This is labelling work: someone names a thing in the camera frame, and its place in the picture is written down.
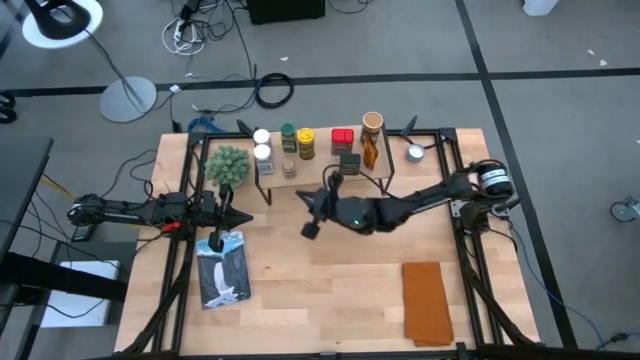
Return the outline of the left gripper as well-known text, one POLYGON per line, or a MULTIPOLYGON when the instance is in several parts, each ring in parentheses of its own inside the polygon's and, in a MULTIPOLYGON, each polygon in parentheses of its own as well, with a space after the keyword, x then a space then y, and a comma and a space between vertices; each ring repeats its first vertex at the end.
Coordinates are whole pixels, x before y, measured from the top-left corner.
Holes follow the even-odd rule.
POLYGON ((253 220, 253 216, 231 207, 233 191, 228 184, 224 184, 219 192, 203 190, 199 203, 193 211, 193 224, 197 227, 213 227, 214 231, 208 238, 208 246, 214 252, 222 252, 224 241, 223 231, 234 229, 253 220))

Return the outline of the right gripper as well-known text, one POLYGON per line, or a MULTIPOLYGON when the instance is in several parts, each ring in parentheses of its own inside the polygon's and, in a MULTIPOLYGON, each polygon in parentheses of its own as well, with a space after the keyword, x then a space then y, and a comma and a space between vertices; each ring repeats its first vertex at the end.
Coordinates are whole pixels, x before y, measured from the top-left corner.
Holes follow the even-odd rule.
POLYGON ((371 235, 375 230, 377 214, 373 200, 360 197, 339 196, 344 175, 334 171, 323 177, 323 186, 315 191, 296 190, 296 195, 308 207, 312 220, 304 224, 301 235, 315 239, 320 223, 330 220, 360 235, 371 235))

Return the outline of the green black pepper tin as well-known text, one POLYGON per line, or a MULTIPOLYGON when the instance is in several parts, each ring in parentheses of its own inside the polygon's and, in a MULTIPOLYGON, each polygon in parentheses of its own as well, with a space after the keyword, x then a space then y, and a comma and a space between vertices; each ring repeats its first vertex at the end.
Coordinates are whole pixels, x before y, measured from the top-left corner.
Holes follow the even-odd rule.
POLYGON ((339 156, 339 171, 343 175, 358 175, 360 165, 361 155, 358 153, 343 153, 339 156))

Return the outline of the yellow-lid onion spice bottle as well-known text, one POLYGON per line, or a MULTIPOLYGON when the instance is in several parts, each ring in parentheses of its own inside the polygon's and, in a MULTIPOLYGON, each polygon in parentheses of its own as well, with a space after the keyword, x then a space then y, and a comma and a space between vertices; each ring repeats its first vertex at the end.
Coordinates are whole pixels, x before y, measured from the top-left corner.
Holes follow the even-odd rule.
POLYGON ((311 128, 301 128, 297 132, 299 157, 311 160, 315 156, 315 132, 311 128))

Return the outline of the green-lid oregano glass jar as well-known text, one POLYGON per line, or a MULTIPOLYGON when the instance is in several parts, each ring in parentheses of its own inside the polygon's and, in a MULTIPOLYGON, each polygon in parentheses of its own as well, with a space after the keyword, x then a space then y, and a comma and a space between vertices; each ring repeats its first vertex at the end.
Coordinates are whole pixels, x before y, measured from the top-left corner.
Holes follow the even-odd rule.
POLYGON ((281 144, 285 153, 297 152, 296 128, 290 123, 284 123, 280 128, 281 144))

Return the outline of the orange taco seasoning pouch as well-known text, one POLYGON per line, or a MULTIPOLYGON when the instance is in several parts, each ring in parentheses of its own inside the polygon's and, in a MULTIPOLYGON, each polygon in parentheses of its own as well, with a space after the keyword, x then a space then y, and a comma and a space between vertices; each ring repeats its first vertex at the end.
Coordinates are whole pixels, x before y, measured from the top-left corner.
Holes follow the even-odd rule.
POLYGON ((364 166, 369 170, 373 170, 375 168, 375 164, 379 154, 376 142, 370 135, 364 135, 361 140, 363 147, 362 157, 364 166))

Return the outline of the tan-lid seasoning jar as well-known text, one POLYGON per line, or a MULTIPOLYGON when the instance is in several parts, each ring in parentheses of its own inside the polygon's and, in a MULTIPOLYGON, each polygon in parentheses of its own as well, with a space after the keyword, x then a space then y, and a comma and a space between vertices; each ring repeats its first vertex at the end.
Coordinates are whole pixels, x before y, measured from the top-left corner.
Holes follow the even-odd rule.
POLYGON ((370 138, 374 143, 377 142, 377 138, 384 125, 384 118, 378 112, 367 112, 362 116, 362 128, 360 140, 362 143, 367 138, 370 138))

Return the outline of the green plant in patterned pot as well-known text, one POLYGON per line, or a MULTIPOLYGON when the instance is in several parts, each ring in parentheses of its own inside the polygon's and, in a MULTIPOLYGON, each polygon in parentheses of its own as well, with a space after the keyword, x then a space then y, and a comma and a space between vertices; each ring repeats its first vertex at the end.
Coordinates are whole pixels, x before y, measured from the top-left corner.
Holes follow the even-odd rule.
POLYGON ((214 186, 236 188, 250 175, 249 152, 231 145, 219 145, 205 164, 205 178, 214 186))

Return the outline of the orange folded cloth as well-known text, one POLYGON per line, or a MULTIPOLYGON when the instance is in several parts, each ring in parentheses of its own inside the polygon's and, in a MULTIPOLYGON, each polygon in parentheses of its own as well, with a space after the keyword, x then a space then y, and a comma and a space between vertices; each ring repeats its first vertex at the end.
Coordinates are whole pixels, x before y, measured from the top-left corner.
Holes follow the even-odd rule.
POLYGON ((404 333, 416 347, 442 347, 454 341, 439 263, 402 265, 404 333))

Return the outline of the grey floor lamp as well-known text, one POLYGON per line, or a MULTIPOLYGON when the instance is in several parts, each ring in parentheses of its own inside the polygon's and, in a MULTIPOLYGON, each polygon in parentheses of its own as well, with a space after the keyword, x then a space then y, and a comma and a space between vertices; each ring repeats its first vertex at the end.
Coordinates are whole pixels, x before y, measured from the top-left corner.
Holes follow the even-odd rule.
POLYGON ((24 0, 29 10, 22 23, 23 38, 32 46, 60 50, 84 41, 92 43, 117 80, 101 93, 101 115, 114 123, 129 123, 149 113, 156 104, 155 84, 140 76, 126 76, 95 37, 104 10, 97 0, 24 0))

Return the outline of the white flat box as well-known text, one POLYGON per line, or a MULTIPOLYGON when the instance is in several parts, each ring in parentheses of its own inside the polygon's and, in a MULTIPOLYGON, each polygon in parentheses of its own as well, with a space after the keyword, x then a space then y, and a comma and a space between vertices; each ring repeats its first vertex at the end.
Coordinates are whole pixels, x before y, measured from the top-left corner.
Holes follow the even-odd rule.
MULTIPOLYGON (((118 260, 63 261, 62 267, 88 272, 110 280, 119 275, 118 260)), ((107 324, 111 301, 52 291, 41 321, 42 328, 101 327, 107 324)))

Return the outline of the black floor box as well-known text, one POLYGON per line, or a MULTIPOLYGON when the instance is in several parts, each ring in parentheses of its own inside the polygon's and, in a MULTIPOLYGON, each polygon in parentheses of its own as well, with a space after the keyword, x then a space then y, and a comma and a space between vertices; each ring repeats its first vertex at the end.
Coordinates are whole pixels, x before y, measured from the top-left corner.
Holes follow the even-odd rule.
POLYGON ((255 25, 325 16, 326 0, 246 0, 250 20, 255 25))

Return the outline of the white power strip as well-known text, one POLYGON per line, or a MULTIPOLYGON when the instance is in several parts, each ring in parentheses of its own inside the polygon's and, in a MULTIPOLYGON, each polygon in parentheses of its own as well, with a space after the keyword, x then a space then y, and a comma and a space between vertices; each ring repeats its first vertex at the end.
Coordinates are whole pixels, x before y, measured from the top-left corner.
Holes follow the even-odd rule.
POLYGON ((161 31, 164 48, 173 55, 190 57, 205 48, 205 39, 198 28, 180 16, 174 17, 161 31))

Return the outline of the grey caster wheel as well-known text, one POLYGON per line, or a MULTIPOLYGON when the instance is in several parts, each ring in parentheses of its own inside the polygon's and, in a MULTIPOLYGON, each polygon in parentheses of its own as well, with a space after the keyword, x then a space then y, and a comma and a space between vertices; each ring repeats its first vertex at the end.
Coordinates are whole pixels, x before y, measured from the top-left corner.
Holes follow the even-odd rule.
POLYGON ((610 206, 610 214, 622 223, 640 219, 640 200, 629 196, 622 201, 616 201, 610 206))

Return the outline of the wooden shelf with black frame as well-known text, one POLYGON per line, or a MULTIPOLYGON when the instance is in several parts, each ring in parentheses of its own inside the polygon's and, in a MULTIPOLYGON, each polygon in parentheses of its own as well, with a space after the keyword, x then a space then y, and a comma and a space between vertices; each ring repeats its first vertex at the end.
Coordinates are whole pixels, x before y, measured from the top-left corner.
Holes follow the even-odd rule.
MULTIPOLYGON (((301 188, 307 185, 321 184, 323 169, 329 165, 339 164, 339 156, 331 154, 331 130, 332 128, 329 127, 314 129, 315 156, 311 160, 302 160, 298 152, 285 153, 281 144, 281 133, 270 132, 275 173, 273 175, 260 175, 256 166, 254 170, 254 184, 268 205, 272 204, 272 189, 285 187, 301 188), (284 160, 293 160, 295 162, 297 171, 295 178, 287 179, 283 176, 281 164, 284 160)), ((360 171, 374 179, 379 185, 383 185, 384 189, 387 190, 395 175, 395 166, 385 126, 381 128, 376 146, 379 154, 375 168, 369 170, 363 165, 363 162, 361 162, 360 171)))

